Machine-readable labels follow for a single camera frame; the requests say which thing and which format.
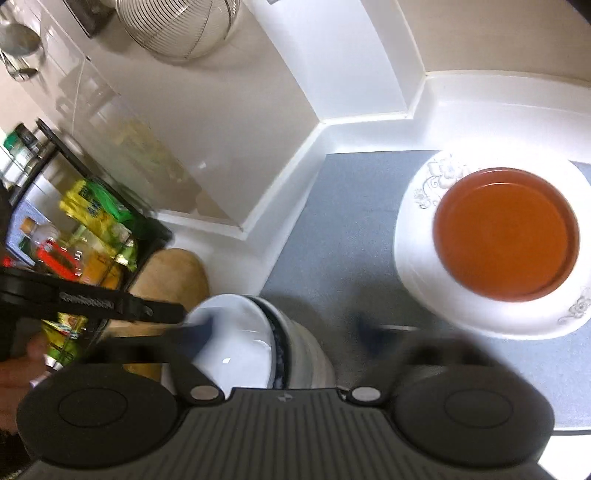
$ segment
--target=gray countertop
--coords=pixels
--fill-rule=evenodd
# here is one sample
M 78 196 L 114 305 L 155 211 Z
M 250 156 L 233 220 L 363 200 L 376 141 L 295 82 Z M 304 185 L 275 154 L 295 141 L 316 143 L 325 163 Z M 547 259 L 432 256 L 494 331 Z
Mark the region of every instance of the gray countertop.
M 402 286 L 392 240 L 402 195 L 433 152 L 329 155 L 262 296 L 307 327 L 350 387 L 375 361 L 363 322 L 451 326 Z M 577 165 L 591 180 L 591 166 Z M 591 428 L 591 322 L 553 340 L 476 341 L 534 384 L 558 428 Z

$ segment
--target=wire strainer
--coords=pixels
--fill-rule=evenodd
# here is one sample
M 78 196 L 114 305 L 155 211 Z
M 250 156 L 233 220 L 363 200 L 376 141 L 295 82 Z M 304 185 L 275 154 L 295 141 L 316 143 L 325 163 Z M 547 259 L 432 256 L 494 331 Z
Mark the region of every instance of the wire strainer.
M 241 0 L 117 0 L 131 37 L 149 51 L 179 60 L 205 55 L 230 31 Z

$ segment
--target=hand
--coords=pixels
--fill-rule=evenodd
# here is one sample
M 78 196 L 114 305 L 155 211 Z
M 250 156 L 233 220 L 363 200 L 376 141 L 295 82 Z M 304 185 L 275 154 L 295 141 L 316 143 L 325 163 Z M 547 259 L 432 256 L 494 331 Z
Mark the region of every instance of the hand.
M 26 356 L 0 362 L 0 430 L 17 432 L 18 404 L 31 389 L 30 381 L 45 372 L 46 352 L 47 338 L 39 333 L 29 340 Z

